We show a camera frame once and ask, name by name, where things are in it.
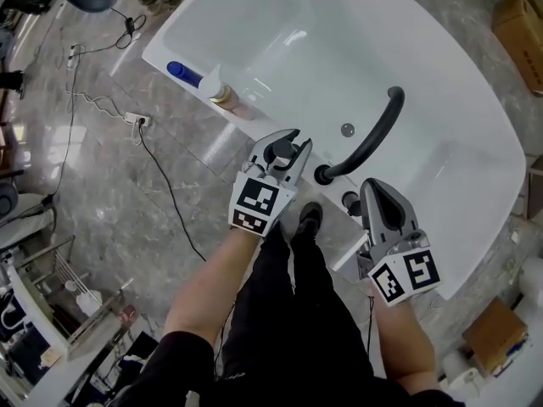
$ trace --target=soap bottle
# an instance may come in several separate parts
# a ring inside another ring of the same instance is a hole
[[[201,80],[198,90],[222,109],[228,110],[242,119],[252,120],[255,117],[251,113],[251,107],[243,103],[228,84],[221,81],[221,66],[219,64]]]

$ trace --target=white cable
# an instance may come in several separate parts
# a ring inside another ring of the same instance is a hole
[[[110,118],[113,118],[113,119],[122,119],[122,121],[127,124],[127,125],[132,125],[132,133],[131,133],[131,140],[132,140],[132,143],[136,146],[139,146],[142,144],[142,138],[139,137],[139,140],[135,139],[134,138],[134,130],[136,129],[136,125],[137,125],[137,122],[134,121],[134,122],[129,122],[128,120],[126,120],[126,117],[122,114],[120,114],[119,112],[119,109],[117,108],[117,106],[115,105],[113,99],[111,97],[96,97],[96,98],[91,98],[89,95],[87,95],[86,93],[84,92],[72,92],[70,89],[68,89],[68,66],[66,66],[66,82],[64,83],[64,92],[67,93],[68,95],[73,95],[75,97],[83,97],[83,99],[85,99],[85,101],[87,101],[87,103],[90,103],[90,104],[93,104],[94,107],[96,107],[96,109],[102,113],[106,113]],[[98,105],[98,101],[101,100],[101,99],[107,99],[109,100],[109,102],[111,103],[111,106],[113,107],[113,110],[116,112],[116,114],[112,114],[110,113],[108,110],[106,109],[101,109],[100,106]]]
[[[132,139],[132,143],[134,143],[136,146],[139,146],[142,144],[142,138],[141,136],[139,137],[139,140],[136,142],[136,139],[134,139],[134,129],[136,128],[136,121],[134,121],[134,123],[132,124],[132,134],[131,134],[131,139]]]
[[[5,321],[5,317],[6,317],[6,314],[8,313],[8,309],[9,309],[9,304],[8,306],[6,306],[6,309],[4,309],[2,311],[2,314],[0,314],[0,322],[2,322],[2,325],[4,326],[4,328],[6,330],[14,330],[16,329],[17,327],[19,327],[21,324],[23,324],[23,322],[25,322],[25,317],[22,317],[20,319],[20,321],[17,321],[15,324],[13,324],[12,326],[8,326],[6,324],[6,321]]]
[[[86,93],[84,92],[71,92],[69,91],[68,89],[65,89],[64,90],[68,95],[73,95],[76,96],[76,97],[83,97],[85,99],[85,101],[87,101],[88,103],[90,104],[93,104],[94,107],[96,107],[96,109],[100,112],[103,112],[103,113],[106,113],[109,117],[111,118],[115,118],[115,119],[122,119],[123,122],[127,125],[132,125],[131,122],[128,122],[125,117],[119,113],[119,110],[117,109],[117,106],[115,105],[115,103],[113,102],[113,99],[111,99],[110,97],[96,97],[96,98],[91,98],[90,96],[88,96]],[[106,109],[101,109],[100,106],[98,106],[98,101],[101,100],[101,99],[107,99],[109,100],[109,102],[111,103],[114,111],[116,112],[116,114],[111,114],[108,110]]]

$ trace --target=black cable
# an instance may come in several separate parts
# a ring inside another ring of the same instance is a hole
[[[62,177],[64,175],[64,167],[66,166],[66,160],[68,159],[68,154],[70,153],[70,146],[71,146],[71,132],[74,129],[74,118],[76,117],[76,101],[74,92],[76,91],[76,79],[77,79],[77,70],[79,69],[79,64],[81,63],[81,59],[77,60],[77,65],[74,68],[74,80],[71,83],[71,91],[70,91],[70,102],[71,102],[71,119],[70,119],[70,130],[68,132],[68,146],[66,148],[66,155],[64,156],[64,161],[62,162],[62,165],[60,166],[60,178],[59,178],[59,184],[57,184],[57,188],[53,192],[54,196],[57,194],[57,192],[60,189],[60,184],[62,183]]]
[[[227,321],[228,321],[228,318],[230,318],[230,314],[232,313],[232,311],[234,310],[234,307],[236,306],[236,302],[234,301],[234,303],[232,304],[232,307],[230,308],[230,311],[228,312],[228,315],[227,315],[227,318],[225,318],[224,322],[222,323],[222,328],[221,328],[221,342],[219,343],[219,349],[217,350],[217,356],[215,356],[215,361],[214,361],[214,369],[215,369],[215,377],[218,379],[219,378],[219,372],[217,371],[217,363],[219,362],[219,357],[221,356],[221,351],[222,351],[222,341],[224,340],[224,328],[225,326],[227,325]]]
[[[112,45],[110,45],[108,47],[103,47],[103,48],[98,48],[96,50],[89,50],[89,51],[85,51],[85,52],[80,52],[80,53],[74,54],[74,56],[72,58],[74,58],[76,56],[82,56],[83,54],[97,53],[97,52],[100,52],[100,51],[109,50],[109,49],[111,49],[113,47],[117,47],[120,50],[124,50],[124,49],[128,48],[128,46],[130,46],[130,44],[132,44],[134,42],[132,40],[134,32],[139,31],[145,25],[145,23],[147,21],[147,17],[144,14],[142,14],[142,15],[139,15],[135,20],[132,20],[132,18],[126,17],[124,14],[119,12],[117,9],[114,9],[114,8],[111,8],[111,9],[114,12],[116,12],[117,14],[121,15],[125,19],[125,26],[126,26],[125,32],[119,37],[119,39],[117,39],[117,41],[115,41],[114,44],[112,44]],[[140,26],[136,27],[136,24],[137,24],[138,20],[143,20],[143,22],[141,23]],[[54,21],[55,21],[55,19],[53,19],[51,21],[51,24],[49,24],[49,27],[48,27],[47,31],[45,32],[45,35],[43,36],[43,39],[42,39],[40,45],[35,48],[35,50],[34,50],[34,59],[32,60],[32,62],[31,62],[31,64],[29,66],[31,66],[32,64],[34,64],[37,61],[37,59],[39,57],[39,54],[42,51],[43,43],[45,42],[45,39],[47,38],[48,33],[51,31],[51,28],[53,27]],[[122,41],[122,39],[125,36],[129,36],[130,41],[125,46],[120,46],[119,43],[120,43],[120,41]],[[63,175],[64,175],[64,166],[66,164],[66,160],[68,159],[68,155],[70,153],[71,133],[72,133],[72,130],[73,130],[73,127],[74,127],[74,118],[75,118],[75,109],[76,109],[74,92],[75,92],[75,88],[76,88],[77,70],[79,69],[80,62],[81,62],[81,58],[78,59],[77,65],[76,65],[76,67],[74,69],[74,80],[72,82],[71,91],[70,91],[71,118],[70,118],[70,132],[69,132],[69,135],[68,135],[68,147],[66,148],[66,155],[64,156],[64,161],[62,162],[62,166],[60,168],[59,183],[57,184],[57,188],[55,189],[54,193],[52,193],[50,195],[51,197],[54,196],[55,194],[57,194],[57,192],[60,189],[60,184],[62,182],[62,178],[63,178]],[[16,217],[13,217],[13,218],[9,219],[8,221],[6,221],[5,223],[0,224],[0,228],[8,225],[12,221],[20,219],[28,211],[31,211],[34,208],[37,208],[37,207],[39,207],[41,205],[42,205],[41,203],[38,203],[38,204],[34,205],[33,207],[28,208],[27,210],[23,211],[21,214],[17,215]]]
[[[119,357],[115,358],[113,361],[113,364],[111,364],[111,368],[109,368],[108,373],[105,375],[104,380],[107,380],[109,377],[109,374],[111,374],[111,371],[115,368],[115,365],[118,365],[124,358],[126,354],[121,354]]]
[[[373,306],[375,305],[375,298],[370,297],[370,325],[367,331],[367,355],[370,354],[370,342],[372,341],[372,323],[373,323]]]
[[[177,215],[179,216],[179,220],[181,221],[181,226],[182,226],[182,228],[183,228],[183,230],[185,232],[185,235],[187,236],[190,247],[193,248],[193,251],[196,252],[196,254],[198,254],[198,256],[205,262],[204,256],[202,256],[202,254],[194,247],[193,240],[190,237],[190,235],[188,234],[187,228],[185,227],[185,221],[183,220],[182,215],[179,212],[179,208],[177,208],[176,197],[173,194],[173,190],[171,189],[171,184],[170,184],[170,180],[168,179],[168,176],[166,176],[166,173],[162,170],[162,167],[160,166],[159,162],[154,157],[154,155],[151,153],[151,151],[149,151],[149,149],[147,148],[147,145],[145,144],[145,140],[143,139],[143,133],[142,133],[142,125],[143,125],[143,120],[140,120],[138,122],[137,130],[138,130],[139,136],[140,136],[140,138],[142,140],[142,145],[145,148],[145,150],[147,151],[147,153],[151,156],[151,158],[153,159],[156,166],[159,168],[160,173],[162,174],[162,176],[164,177],[164,179],[166,181],[166,184],[168,185],[168,190],[170,191],[171,200],[173,201],[173,206],[176,209]]]
[[[135,19],[126,17],[123,13],[119,12],[117,9],[111,8],[111,10],[115,11],[117,14],[122,16],[125,19],[125,31],[122,35],[119,36],[119,39],[115,41],[115,43],[108,45],[107,47],[97,48],[95,50],[88,50],[88,51],[82,51],[80,53],[76,53],[73,55],[72,58],[75,58],[77,56],[82,56],[83,54],[90,54],[90,53],[98,53],[100,51],[110,50],[111,48],[118,48],[120,50],[127,49],[133,42],[137,41],[137,39],[134,39],[134,33],[136,31],[139,31],[147,22],[147,16],[142,14],[136,17]],[[128,40],[128,43],[126,45],[121,45],[122,41],[126,38],[130,38]]]
[[[126,15],[124,15],[122,12],[119,12],[117,9],[115,8],[111,8],[111,10],[113,12],[116,12],[117,14],[119,14],[122,18],[124,18],[125,20],[128,20],[128,17]]]

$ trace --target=power strip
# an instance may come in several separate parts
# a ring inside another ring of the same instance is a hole
[[[80,44],[74,44],[70,47],[70,55],[68,56],[68,62],[66,62],[66,69],[72,71],[81,59],[80,53],[85,51],[85,47]]]
[[[139,122],[140,119],[144,119],[143,126],[149,126],[151,123],[151,118],[148,116],[144,116],[143,114],[136,114],[131,112],[126,112],[125,114],[125,121],[129,124],[136,124]]]

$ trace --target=cardboard box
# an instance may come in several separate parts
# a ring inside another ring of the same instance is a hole
[[[543,94],[543,20],[528,0],[496,4],[492,31],[535,93]]]
[[[513,347],[528,335],[528,327],[499,298],[495,298],[464,332],[483,369],[489,374],[506,364]]]

